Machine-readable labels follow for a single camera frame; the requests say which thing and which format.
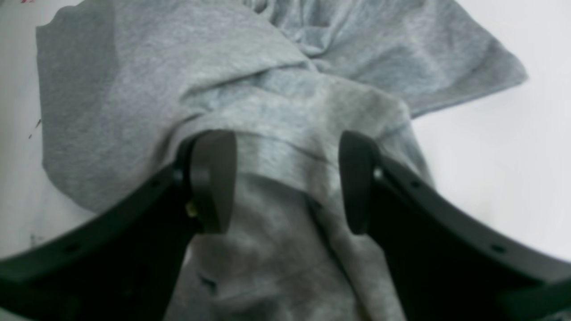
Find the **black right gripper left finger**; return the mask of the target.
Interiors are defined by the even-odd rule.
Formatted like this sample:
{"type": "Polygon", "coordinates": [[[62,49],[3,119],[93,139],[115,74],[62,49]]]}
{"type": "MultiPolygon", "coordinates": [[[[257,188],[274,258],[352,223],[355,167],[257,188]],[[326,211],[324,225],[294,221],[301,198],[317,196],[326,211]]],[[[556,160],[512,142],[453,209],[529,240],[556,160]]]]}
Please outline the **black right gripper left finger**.
{"type": "Polygon", "coordinates": [[[223,234],[236,134],[188,137],[175,161],[108,212],[1,261],[1,307],[33,321],[161,321],[188,244],[223,234]]]}

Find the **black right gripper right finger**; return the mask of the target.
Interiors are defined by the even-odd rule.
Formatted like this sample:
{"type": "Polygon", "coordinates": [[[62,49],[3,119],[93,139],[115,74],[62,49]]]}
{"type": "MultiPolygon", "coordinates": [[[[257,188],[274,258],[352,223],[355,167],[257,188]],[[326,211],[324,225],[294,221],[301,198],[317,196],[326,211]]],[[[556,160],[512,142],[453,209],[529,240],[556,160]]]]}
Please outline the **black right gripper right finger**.
{"type": "Polygon", "coordinates": [[[387,260],[409,321],[568,321],[571,265],[463,213],[372,138],[343,132],[351,232],[387,260]]]}

